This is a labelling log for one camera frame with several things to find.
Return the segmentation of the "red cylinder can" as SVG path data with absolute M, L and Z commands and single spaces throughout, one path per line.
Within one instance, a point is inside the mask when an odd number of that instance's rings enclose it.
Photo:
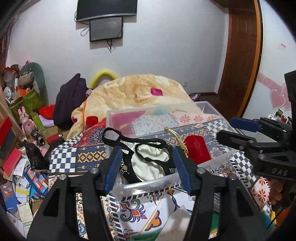
M 63 139 L 64 139 L 64 136 L 62 133 L 56 133 L 54 135 L 47 137 L 46 141 L 48 145 L 51 145 L 57 141 L 62 141 Z

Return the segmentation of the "patterned patchwork table cover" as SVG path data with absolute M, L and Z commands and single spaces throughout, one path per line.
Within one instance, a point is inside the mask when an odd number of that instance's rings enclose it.
M 252 173 L 252 165 L 243 152 L 223 146 L 216 140 L 220 130 L 231 131 L 228 121 L 208 102 L 195 106 L 161 106 L 123 111 L 108 111 L 106 125 L 130 138 L 159 138 L 172 147 L 178 145 L 177 136 L 203 137 L 210 160 L 203 167 L 222 177 L 236 174 L 252 195 L 257 207 L 269 212 L 267 205 L 270 186 L 265 178 Z M 102 142 L 102 128 L 92 127 L 84 133 L 58 145 L 51 152 L 49 185 L 58 176 L 83 174 L 111 153 Z M 119 175 L 115 189 L 103 199 L 103 206 L 115 240 L 153 232 L 162 228 L 165 220 L 178 207 L 193 209 L 193 198 L 186 195 L 177 173 L 153 180 L 130 184 Z

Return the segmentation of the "brown wooden door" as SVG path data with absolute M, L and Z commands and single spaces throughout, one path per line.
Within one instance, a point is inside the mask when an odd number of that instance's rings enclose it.
M 228 1 L 226 58 L 216 108 L 227 119 L 242 117 L 259 71 L 263 27 L 259 1 Z

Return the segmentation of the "white suitcase with stickers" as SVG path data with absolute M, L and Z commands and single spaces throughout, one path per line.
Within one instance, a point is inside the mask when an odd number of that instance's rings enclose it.
M 276 113 L 271 113 L 267 116 L 267 118 L 274 120 L 274 121 L 281 121 L 282 123 L 286 123 L 289 125 L 292 125 L 292 118 L 291 117 L 286 117 L 283 114 L 283 111 L 281 109 L 278 109 Z

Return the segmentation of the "small wall monitor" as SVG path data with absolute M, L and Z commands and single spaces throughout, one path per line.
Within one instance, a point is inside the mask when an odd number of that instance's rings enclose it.
M 90 42 L 121 39 L 122 36 L 123 17 L 100 18 L 90 21 Z

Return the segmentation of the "grey green dinosaur plush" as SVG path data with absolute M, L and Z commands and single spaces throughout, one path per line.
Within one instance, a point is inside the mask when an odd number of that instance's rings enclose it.
M 36 62 L 24 65 L 19 72 L 18 85 L 32 87 L 37 94 L 44 94 L 46 85 L 43 69 Z

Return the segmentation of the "green cardboard box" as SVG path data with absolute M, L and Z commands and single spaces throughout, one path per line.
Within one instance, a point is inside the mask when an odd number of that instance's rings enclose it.
M 15 117 L 18 117 L 18 109 L 21 109 L 22 106 L 25 107 L 26 113 L 30 114 L 32 112 L 38 112 L 39 109 L 44 105 L 44 98 L 42 95 L 36 93 L 34 89 L 32 89 L 29 93 L 27 93 L 24 97 L 18 98 L 14 101 L 9 108 Z

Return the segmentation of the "black and white undergarment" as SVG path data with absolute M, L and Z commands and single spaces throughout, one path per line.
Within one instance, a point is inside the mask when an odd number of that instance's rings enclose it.
M 176 171 L 173 147 L 165 140 L 129 138 L 110 127 L 103 131 L 101 138 L 109 147 L 121 147 L 119 171 L 129 184 L 155 180 Z

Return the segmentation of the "clear plastic storage box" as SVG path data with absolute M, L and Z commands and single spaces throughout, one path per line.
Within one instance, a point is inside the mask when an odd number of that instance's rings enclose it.
M 122 148 L 122 161 L 111 195 L 118 199 L 152 193 L 180 184 L 173 148 L 199 137 L 210 155 L 198 163 L 209 169 L 234 150 L 216 140 L 217 132 L 234 129 L 206 101 L 109 110 L 102 140 L 106 153 Z

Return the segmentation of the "yellow curved pillow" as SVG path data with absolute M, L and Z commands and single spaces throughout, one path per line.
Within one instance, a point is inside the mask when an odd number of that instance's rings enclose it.
M 112 72 L 112 71 L 110 71 L 108 69 L 103 69 L 103 70 L 100 70 L 99 72 L 97 72 L 95 74 L 95 76 L 91 80 L 91 83 L 90 83 L 89 87 L 91 89 L 96 88 L 103 81 L 103 79 L 105 77 L 109 78 L 111 80 L 115 80 L 115 79 L 118 78 L 118 76 L 114 72 Z

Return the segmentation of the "dark purple jacket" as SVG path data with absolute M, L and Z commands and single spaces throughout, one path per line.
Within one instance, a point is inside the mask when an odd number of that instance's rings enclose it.
M 53 111 L 55 126 L 62 130 L 69 130 L 73 126 L 71 114 L 86 100 L 87 90 L 86 79 L 81 78 L 80 73 L 61 86 Z

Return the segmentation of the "pink rabbit toy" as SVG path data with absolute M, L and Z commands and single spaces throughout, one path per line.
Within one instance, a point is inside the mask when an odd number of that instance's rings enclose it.
M 18 114 L 20 118 L 20 123 L 22 125 L 22 132 L 24 135 L 24 140 L 27 140 L 31 137 L 32 131 L 36 131 L 37 127 L 33 120 L 29 118 L 29 115 L 26 113 L 25 107 L 22 106 L 21 109 L 18 109 Z

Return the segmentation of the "large wall television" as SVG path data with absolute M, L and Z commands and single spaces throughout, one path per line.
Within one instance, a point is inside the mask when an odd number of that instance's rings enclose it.
M 135 16 L 137 0 L 79 0 L 76 20 L 78 22 L 112 16 Z

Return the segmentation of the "peach plush blanket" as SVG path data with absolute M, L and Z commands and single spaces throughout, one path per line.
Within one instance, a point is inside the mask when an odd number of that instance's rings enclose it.
M 170 78 L 152 74 L 117 78 L 96 87 L 86 100 L 72 111 L 71 118 L 75 122 L 66 140 L 83 132 L 86 118 L 89 116 L 95 116 L 102 121 L 109 110 L 189 102 L 192 100 L 182 85 Z

